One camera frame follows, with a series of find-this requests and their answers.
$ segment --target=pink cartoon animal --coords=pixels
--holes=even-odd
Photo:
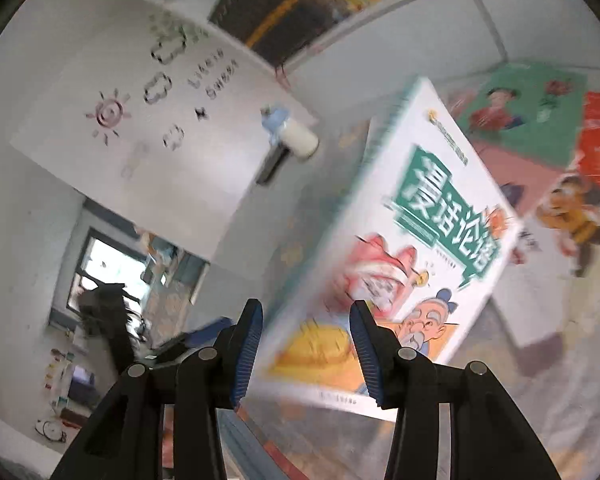
[[[404,247],[391,256],[381,235],[367,238],[356,240],[344,268],[325,295],[324,304],[330,312],[348,312],[353,301],[365,300],[375,318],[391,319],[414,287],[426,285],[429,273],[413,269],[415,247]]]

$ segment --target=silver bolt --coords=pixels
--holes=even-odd
[[[411,361],[418,356],[418,353],[408,346],[403,346],[398,350],[398,357],[400,359],[404,359],[405,361]]]
[[[211,359],[213,359],[217,355],[218,350],[216,350],[212,346],[207,346],[203,348],[200,352],[198,352],[198,358],[202,361],[211,361]]]
[[[487,373],[487,365],[481,361],[472,361],[469,365],[469,370],[471,370],[474,374],[484,375]]]
[[[136,378],[136,377],[141,377],[142,374],[144,374],[144,370],[145,370],[144,366],[136,363],[134,365],[131,365],[129,367],[129,370],[126,371],[126,373],[129,374],[129,377]]]

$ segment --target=wall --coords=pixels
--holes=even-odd
[[[82,250],[82,245],[87,237],[87,233],[91,228],[96,229],[96,231],[101,232],[109,238],[113,238],[115,241],[120,242],[139,253],[145,252],[144,248],[139,243],[139,240],[135,240],[119,229],[116,229],[113,225],[98,218],[90,211],[82,209],[78,221],[71,232],[69,242],[64,250],[62,264],[58,273],[58,282],[56,283],[56,290],[54,291],[52,307],[60,312],[66,311],[66,300],[69,297],[69,291],[74,279],[75,265],[80,257],[80,251]]]
[[[12,148],[16,130],[65,58],[120,0],[27,0],[0,37],[0,418],[21,433],[46,410],[48,352],[61,334],[46,329],[54,287],[84,197]],[[72,23],[80,27],[71,27]]]
[[[330,31],[286,73],[324,118],[402,88],[536,59],[600,71],[600,23],[583,0],[386,0]]]

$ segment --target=patterned tablecloth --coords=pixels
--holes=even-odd
[[[318,130],[321,144],[316,171],[304,186],[296,213],[288,219],[288,231],[264,274],[262,299],[270,312],[276,308],[282,284],[298,272],[328,225],[362,160],[366,134],[349,126],[365,113],[376,112],[377,103],[375,107],[357,110],[348,125],[334,118]],[[595,479],[600,473],[600,259],[594,265],[584,288],[579,289],[582,301],[565,312],[560,333],[542,344],[517,349],[496,309],[488,304],[450,363],[464,367],[471,360],[482,360],[490,366],[565,480]],[[238,416],[248,430],[235,418],[222,416],[220,423],[225,441],[249,477],[384,477],[392,423],[252,397],[244,399]],[[445,424],[442,417],[440,426],[441,434],[448,434],[448,419]],[[265,459],[247,450],[245,438],[253,437],[267,452]],[[439,473],[439,478],[448,477],[448,446],[440,450]]]

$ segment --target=yellow stripe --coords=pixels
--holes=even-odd
[[[253,45],[258,43],[286,13],[293,9],[298,1],[299,0],[284,0],[279,6],[273,9],[264,20],[262,20],[262,23],[251,33],[249,39],[245,41],[244,44],[250,48],[253,47]]]

